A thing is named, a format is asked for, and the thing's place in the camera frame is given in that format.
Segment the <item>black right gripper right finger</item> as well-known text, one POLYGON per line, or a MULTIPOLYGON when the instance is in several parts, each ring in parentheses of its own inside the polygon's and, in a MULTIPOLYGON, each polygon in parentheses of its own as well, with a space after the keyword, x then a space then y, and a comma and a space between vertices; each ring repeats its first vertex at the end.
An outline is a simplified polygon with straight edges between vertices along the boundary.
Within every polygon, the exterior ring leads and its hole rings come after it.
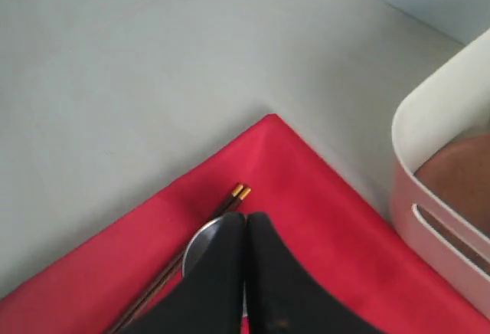
POLYGON ((324 290, 263 212, 247 217, 245 290, 250 333, 376 333, 324 290))

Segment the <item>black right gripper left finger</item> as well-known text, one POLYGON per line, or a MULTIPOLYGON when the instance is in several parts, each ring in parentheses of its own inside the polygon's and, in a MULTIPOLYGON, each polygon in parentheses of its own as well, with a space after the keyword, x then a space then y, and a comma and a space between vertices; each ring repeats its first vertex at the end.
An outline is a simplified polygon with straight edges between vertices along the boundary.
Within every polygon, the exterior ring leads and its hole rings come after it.
POLYGON ((124 333, 239 333, 243 309, 242 250, 246 219, 222 217, 194 268, 124 333))

